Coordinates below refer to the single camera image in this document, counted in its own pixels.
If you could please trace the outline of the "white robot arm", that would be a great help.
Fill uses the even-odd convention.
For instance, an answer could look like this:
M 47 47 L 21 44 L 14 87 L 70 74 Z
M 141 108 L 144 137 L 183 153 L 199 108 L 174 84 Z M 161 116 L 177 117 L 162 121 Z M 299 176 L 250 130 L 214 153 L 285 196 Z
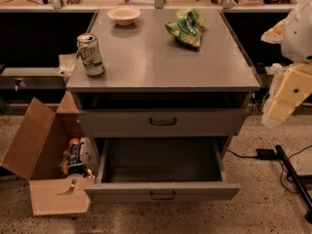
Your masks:
M 312 94 L 312 0 L 299 0 L 288 16 L 267 30 L 263 42 L 280 44 L 292 64 L 273 63 L 269 98 L 261 122 L 274 128 L 285 122 Z

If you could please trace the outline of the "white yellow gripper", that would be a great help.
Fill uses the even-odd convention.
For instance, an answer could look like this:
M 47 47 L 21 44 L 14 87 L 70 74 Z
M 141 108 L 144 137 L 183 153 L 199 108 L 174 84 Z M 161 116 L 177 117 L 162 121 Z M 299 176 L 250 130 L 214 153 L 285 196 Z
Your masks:
M 269 98 L 262 108 L 261 123 L 275 128 L 284 123 L 312 94 L 312 65 L 296 63 L 283 67 L 274 63 Z

